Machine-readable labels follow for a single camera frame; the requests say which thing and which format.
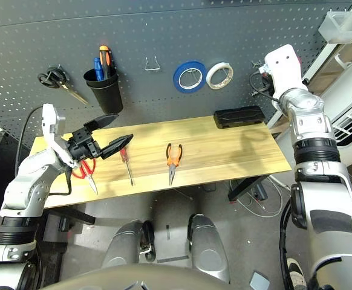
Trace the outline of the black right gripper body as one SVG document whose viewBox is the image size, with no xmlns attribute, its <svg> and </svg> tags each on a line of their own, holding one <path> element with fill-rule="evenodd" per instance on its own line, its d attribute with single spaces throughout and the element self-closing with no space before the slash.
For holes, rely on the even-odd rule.
<svg viewBox="0 0 352 290">
<path fill-rule="evenodd" d="M 267 91 L 269 92 L 269 95 L 274 95 L 275 89 L 274 89 L 273 79 L 272 79 L 272 76 L 267 72 L 263 73 L 263 84 L 267 87 Z"/>
</svg>

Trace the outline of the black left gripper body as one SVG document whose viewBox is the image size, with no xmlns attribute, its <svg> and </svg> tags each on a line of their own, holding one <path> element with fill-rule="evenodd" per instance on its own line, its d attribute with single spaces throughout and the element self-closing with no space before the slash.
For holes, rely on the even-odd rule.
<svg viewBox="0 0 352 290">
<path fill-rule="evenodd" d="M 74 161 L 94 159 L 102 156 L 102 150 L 92 137 L 94 130 L 100 129 L 98 125 L 84 126 L 73 132 L 67 141 L 68 151 Z"/>
</svg>

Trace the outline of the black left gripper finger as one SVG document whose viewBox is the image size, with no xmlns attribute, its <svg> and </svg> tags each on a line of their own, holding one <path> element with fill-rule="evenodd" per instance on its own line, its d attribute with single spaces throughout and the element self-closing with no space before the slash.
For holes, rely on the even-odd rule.
<svg viewBox="0 0 352 290">
<path fill-rule="evenodd" d="M 101 158 L 103 160 L 109 158 L 115 153 L 120 152 L 133 139 L 133 134 L 118 137 L 102 149 Z"/>
<path fill-rule="evenodd" d="M 105 114 L 86 122 L 83 126 L 88 131 L 95 131 L 110 125 L 118 116 L 118 114 Z"/>
</svg>

